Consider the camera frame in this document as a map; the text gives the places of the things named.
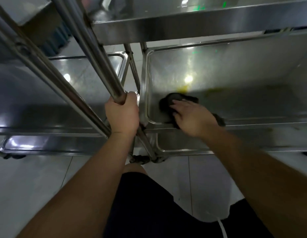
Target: tiled floor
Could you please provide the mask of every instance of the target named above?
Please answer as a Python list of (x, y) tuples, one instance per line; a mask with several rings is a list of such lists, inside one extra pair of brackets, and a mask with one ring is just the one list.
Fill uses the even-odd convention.
[[(148, 43), (148, 47), (200, 42), (214, 37), (177, 39)], [(139, 44), (131, 44), (141, 76)], [(107, 52), (123, 51), (122, 45), (107, 46)], [(73, 39), (60, 55), (83, 55)], [(136, 91), (129, 69), (125, 89)], [(307, 174), (307, 157), (278, 153), (277, 159)], [(0, 238), (13, 238), (27, 221), (89, 159), (86, 156), (28, 156), (21, 160), (0, 158)], [(149, 176), (168, 190), (186, 212), (203, 221), (225, 218), (229, 206), (243, 198), (226, 169), (215, 156), (171, 157), (161, 164), (144, 165)]]

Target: knee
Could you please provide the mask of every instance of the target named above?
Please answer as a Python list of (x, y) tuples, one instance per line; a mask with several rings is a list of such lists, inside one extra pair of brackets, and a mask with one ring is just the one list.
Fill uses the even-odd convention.
[(140, 164), (132, 163), (132, 164), (126, 164), (124, 167), (123, 173), (127, 172), (138, 172), (143, 173), (145, 175), (148, 175), (147, 172), (144, 170), (144, 168)]

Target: stainless steel pole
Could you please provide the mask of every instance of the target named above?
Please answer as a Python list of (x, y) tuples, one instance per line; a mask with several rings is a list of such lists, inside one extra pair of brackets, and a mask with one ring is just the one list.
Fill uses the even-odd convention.
[(103, 46), (98, 44), (82, 3), (79, 0), (52, 0), (52, 2), (110, 95), (116, 103), (123, 104), (126, 92)]
[(133, 75), (134, 80), (135, 80), (137, 91), (138, 91), (138, 93), (140, 93), (140, 80), (139, 80), (135, 60), (133, 58), (132, 48), (131, 48), (130, 44), (124, 44), (124, 47), (125, 47), (125, 50), (126, 50), (128, 56), (130, 57), (130, 68), (132, 70), (132, 75)]
[(140, 43), (140, 48), (141, 48), (141, 51), (142, 51), (142, 54), (144, 54), (146, 51), (147, 51), (147, 43), (146, 42), (141, 42)]
[(0, 6), (0, 43), (5, 45), (31, 71), (48, 84), (93, 128), (105, 137), (110, 136), (110, 129), (100, 120), (84, 99), (65, 80), (48, 58), (29, 40), (18, 25)]

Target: person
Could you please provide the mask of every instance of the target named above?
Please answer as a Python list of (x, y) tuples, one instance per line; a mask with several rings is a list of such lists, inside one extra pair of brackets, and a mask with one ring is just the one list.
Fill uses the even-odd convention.
[(208, 145), (245, 196), (241, 210), (231, 207), (235, 217), (201, 222), (140, 165), (125, 166), (139, 125), (137, 97), (129, 92), (124, 105), (112, 98), (105, 105), (108, 141), (17, 237), (307, 237), (307, 177), (244, 145), (205, 107), (173, 102), (179, 127)]

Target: stainless steel cart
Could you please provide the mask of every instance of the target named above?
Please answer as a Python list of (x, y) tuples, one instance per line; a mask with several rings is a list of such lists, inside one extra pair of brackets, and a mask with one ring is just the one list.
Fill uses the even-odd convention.
[[(212, 153), (168, 124), (161, 98), (183, 92), (267, 152), (307, 151), (307, 0), (52, 0), (86, 56), (48, 59), (0, 7), (0, 156), (92, 155), (124, 103), (140, 94), (136, 145), (151, 160)], [(146, 42), (209, 36), (178, 46)], [(143, 51), (141, 80), (130, 43)], [(106, 54), (103, 45), (124, 44)]]

